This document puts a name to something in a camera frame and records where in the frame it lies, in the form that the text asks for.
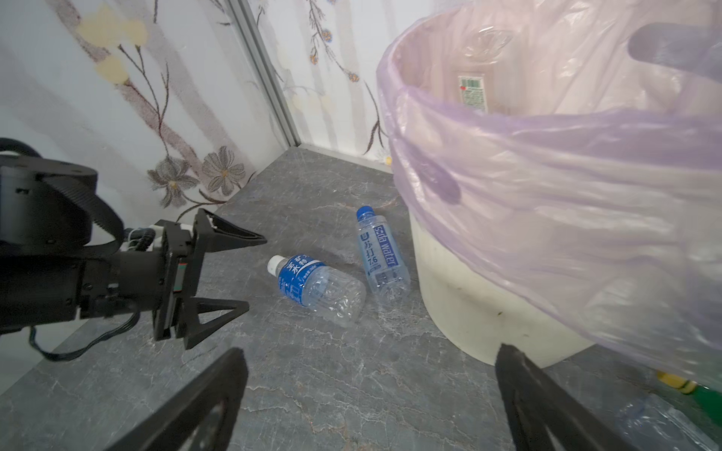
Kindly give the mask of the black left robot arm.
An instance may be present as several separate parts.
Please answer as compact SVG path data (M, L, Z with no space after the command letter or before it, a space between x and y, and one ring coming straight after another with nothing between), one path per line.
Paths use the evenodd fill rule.
M244 301L197 294L211 253L265 244L208 210L192 227L161 220L128 229L97 195L95 170L49 160L21 141L1 141L1 331L75 319L125 317L101 341L125 334L143 313L155 340L192 349L244 315Z

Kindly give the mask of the clear crushed bottle white cap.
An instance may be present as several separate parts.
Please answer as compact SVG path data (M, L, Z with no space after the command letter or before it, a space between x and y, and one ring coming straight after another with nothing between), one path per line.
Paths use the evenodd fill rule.
M627 404L616 415L620 436L638 450L718 451L720 445L659 396Z

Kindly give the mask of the blue label bottle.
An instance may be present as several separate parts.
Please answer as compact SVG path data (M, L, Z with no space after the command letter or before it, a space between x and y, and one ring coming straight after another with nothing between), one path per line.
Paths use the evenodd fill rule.
M343 327L357 321L367 299L361 281L308 255L275 255L267 271L284 297Z

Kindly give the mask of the blue cap bottle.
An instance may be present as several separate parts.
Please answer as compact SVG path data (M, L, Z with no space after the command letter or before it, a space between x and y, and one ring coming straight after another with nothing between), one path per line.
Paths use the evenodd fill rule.
M387 219L370 206L359 208L356 219L359 249L372 293L379 302L401 302L411 291L411 278Z

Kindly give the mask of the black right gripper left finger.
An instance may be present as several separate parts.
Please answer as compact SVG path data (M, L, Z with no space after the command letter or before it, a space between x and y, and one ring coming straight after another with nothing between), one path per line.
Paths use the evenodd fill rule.
M248 381L244 351L232 348L111 450L226 450Z

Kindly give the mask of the square clear bottle green label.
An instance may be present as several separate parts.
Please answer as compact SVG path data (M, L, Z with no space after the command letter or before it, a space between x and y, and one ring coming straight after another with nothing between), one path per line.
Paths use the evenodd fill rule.
M452 60L455 99L483 114L511 115L520 108L520 39L511 30L487 26L466 37Z

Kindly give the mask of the green bottle yellow cap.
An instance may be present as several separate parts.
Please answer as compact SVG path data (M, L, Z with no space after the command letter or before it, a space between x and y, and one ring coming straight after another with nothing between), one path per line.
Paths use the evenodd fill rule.
M721 426L721 394L695 381L672 375L663 371L656 372L656 377L661 383L677 390L685 396L693 398L703 413L719 427Z

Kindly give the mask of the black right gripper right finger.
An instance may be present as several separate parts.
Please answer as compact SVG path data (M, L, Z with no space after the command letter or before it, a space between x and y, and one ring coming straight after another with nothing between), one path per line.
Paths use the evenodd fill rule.
M501 345L494 368L516 449L633 449L517 347Z

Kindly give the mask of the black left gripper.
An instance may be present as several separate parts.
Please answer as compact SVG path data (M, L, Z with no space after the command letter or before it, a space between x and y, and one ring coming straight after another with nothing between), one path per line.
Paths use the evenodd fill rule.
M149 227L124 229L121 248L101 272L86 265L87 275L103 275L105 289L92 294L100 283L86 282L79 303L82 319L111 318L130 313L126 332L140 314L152 314L155 340L173 336L191 350L223 326L250 310L245 301L200 298L199 278L206 253L267 244L259 233L238 227L208 210L197 212L193 225L161 220Z

